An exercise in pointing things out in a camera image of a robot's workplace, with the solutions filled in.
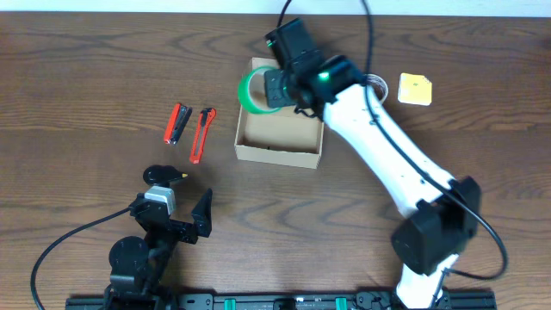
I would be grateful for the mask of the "white tape roll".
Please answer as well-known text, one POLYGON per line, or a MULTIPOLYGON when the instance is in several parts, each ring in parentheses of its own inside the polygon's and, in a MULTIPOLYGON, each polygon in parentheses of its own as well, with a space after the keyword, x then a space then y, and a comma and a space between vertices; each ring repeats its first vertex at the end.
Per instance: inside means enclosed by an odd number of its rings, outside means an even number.
POLYGON ((387 82, 382 77, 373 73, 367 75, 367 82, 367 102, 373 103, 377 99, 379 104, 383 104, 388 96, 387 82))

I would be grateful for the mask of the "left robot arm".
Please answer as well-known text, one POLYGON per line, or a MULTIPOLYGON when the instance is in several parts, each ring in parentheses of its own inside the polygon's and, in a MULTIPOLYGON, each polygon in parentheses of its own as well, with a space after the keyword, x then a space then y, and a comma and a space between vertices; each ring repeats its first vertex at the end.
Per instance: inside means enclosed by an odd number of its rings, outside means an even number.
POLYGON ((153 186, 137 194, 130 215, 145 230, 145 237, 129 236, 117 241, 108 260, 110 285, 105 309, 177 309, 178 301, 161 279, 179 243, 196 244, 212 232, 213 191, 208 189, 196 204, 191 223, 173 220, 176 209, 172 189, 153 186))

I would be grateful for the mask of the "red black stapler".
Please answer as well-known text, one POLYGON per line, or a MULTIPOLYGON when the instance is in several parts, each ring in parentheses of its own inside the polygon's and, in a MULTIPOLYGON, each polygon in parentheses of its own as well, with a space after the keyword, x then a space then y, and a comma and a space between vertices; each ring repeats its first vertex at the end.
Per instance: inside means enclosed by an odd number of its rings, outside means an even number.
POLYGON ((191 107, 182 105, 179 102, 174 106, 164 131, 163 141, 165 144, 175 145, 180 140, 191 114, 191 107))

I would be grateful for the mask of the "green tape roll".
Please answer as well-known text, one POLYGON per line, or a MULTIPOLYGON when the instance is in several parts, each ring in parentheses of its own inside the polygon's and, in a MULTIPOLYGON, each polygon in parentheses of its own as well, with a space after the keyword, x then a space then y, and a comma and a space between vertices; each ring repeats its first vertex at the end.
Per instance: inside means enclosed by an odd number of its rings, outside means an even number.
POLYGON ((271 66, 260 66, 245 74, 238 85, 238 100, 249 113, 256 115, 273 114, 280 108, 270 108, 265 90, 264 73, 274 70, 271 66))

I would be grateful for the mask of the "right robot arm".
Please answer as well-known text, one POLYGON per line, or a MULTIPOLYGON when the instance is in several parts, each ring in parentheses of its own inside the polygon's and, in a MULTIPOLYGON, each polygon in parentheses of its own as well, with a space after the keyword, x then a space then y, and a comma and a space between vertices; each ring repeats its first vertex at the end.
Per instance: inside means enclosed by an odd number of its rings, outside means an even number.
POLYGON ((444 276, 477 233, 479 185, 429 159, 344 56, 269 68, 263 78, 270 107, 311 109, 379 178, 404 217, 391 237, 404 265, 396 295, 410 309, 435 305, 444 276))

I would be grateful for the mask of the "yellow spiral notepad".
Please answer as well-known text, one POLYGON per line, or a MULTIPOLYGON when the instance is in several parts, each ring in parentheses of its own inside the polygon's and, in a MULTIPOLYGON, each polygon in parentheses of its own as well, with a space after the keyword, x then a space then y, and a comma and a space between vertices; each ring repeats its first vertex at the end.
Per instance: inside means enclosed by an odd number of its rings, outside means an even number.
POLYGON ((432 103, 432 82, 424 75, 401 73, 399 76, 398 101, 429 106, 432 103))

